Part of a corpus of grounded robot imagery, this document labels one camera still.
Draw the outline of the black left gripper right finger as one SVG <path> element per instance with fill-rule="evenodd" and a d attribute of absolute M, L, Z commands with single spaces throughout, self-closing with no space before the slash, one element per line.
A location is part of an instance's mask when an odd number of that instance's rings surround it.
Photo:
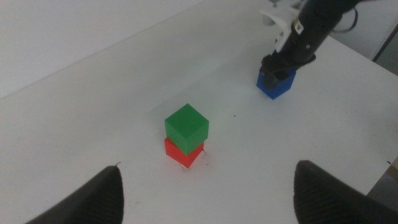
<path fill-rule="evenodd" d="M 391 223 L 397 212 L 363 195 L 311 161 L 294 175 L 294 212 L 299 223 Z"/>

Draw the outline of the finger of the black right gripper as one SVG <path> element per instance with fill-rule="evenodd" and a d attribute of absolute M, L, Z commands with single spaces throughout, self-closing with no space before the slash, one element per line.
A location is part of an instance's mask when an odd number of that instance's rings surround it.
<path fill-rule="evenodd" d="M 263 75 L 263 85 L 266 89 L 273 89 L 279 83 L 276 72 L 265 72 Z"/>

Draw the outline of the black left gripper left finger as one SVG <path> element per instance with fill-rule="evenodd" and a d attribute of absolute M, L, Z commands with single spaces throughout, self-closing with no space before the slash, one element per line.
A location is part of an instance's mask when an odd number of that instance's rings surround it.
<path fill-rule="evenodd" d="M 121 171 L 107 166 L 87 183 L 44 213 L 31 224 L 121 224 L 124 191 Z"/>

